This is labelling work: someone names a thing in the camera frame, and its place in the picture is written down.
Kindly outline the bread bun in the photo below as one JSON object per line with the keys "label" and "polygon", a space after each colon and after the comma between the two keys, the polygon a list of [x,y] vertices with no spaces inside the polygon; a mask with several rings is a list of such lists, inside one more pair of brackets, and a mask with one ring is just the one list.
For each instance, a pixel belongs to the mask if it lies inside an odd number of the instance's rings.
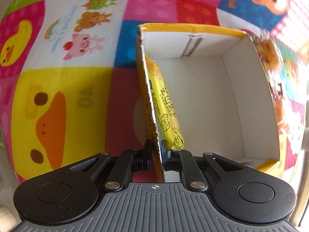
{"label": "bread bun", "polygon": [[275,41],[270,37],[261,39],[255,34],[251,34],[251,38],[265,72],[281,71],[283,58]]}

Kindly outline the colourful cartoon play mat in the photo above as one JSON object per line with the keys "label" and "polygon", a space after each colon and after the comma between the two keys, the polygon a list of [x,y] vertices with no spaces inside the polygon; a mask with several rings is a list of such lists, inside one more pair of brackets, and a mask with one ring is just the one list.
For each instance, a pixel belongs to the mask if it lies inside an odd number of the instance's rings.
{"label": "colourful cartoon play mat", "polygon": [[136,48],[146,23],[213,25],[272,38],[275,176],[291,181],[305,124],[308,0],[13,0],[1,21],[1,131],[18,183],[148,136]]}

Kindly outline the yellow cardboard shoe box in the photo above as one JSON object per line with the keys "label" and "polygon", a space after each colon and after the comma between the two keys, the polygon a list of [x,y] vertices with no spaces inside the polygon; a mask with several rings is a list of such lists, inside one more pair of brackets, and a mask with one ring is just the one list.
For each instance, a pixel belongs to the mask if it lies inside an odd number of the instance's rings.
{"label": "yellow cardboard shoe box", "polygon": [[138,26],[136,66],[154,170],[163,181],[163,133],[145,56],[160,67],[184,138],[195,156],[213,152],[275,175],[279,134],[270,85],[250,34],[199,24]]}

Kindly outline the yellow cheese snack packet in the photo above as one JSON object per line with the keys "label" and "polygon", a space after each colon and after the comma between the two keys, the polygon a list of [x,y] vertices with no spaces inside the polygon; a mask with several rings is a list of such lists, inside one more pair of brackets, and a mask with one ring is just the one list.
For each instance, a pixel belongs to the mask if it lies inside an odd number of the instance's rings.
{"label": "yellow cheese snack packet", "polygon": [[184,138],[160,67],[148,56],[145,56],[145,60],[154,109],[163,136],[169,149],[181,150],[184,148]]}

